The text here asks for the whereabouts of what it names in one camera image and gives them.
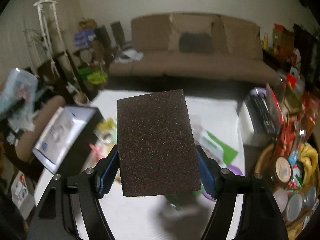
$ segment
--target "white table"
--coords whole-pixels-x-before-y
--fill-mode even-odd
[[[116,117],[117,100],[145,94],[133,91],[101,91],[91,103],[104,118]],[[209,98],[186,97],[191,118],[201,120],[204,129],[238,151],[232,164],[245,174],[244,150],[236,113],[237,102]],[[94,166],[90,160],[83,170]],[[44,169],[35,190],[36,204],[47,187],[52,174]],[[212,214],[215,202],[202,194],[197,203],[186,210],[168,207],[164,196],[124,197],[121,185],[114,182],[110,193],[100,200],[108,225],[117,240],[194,240],[200,239]],[[239,224],[243,196],[238,195],[227,239],[233,239]],[[73,196],[76,224],[82,239],[89,239],[85,230],[77,196]]]

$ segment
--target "dark pillow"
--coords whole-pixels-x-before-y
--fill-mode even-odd
[[[212,53],[213,45],[208,33],[182,33],[179,39],[179,51],[193,53]]]

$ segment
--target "plastic bag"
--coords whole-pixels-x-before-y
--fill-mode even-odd
[[[14,130],[34,130],[32,114],[34,111],[37,87],[38,80],[31,73],[18,68],[10,72],[0,97],[0,113],[7,111],[21,98],[25,99],[24,106],[8,119]]]

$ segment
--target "sofa seat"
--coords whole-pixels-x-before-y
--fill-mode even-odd
[[[212,54],[181,53],[179,51],[145,51],[141,61],[128,64],[112,63],[111,75],[116,76],[176,76],[211,80],[238,80],[255,84],[279,82],[277,72],[263,61],[222,52]]]

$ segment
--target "green paper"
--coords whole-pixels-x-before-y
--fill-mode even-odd
[[[221,148],[223,149],[223,162],[226,165],[229,165],[232,162],[232,160],[236,157],[238,152],[231,148],[229,145],[226,145],[224,142],[220,141],[209,131],[207,131],[207,134],[213,141],[215,141],[217,144],[221,146]]]

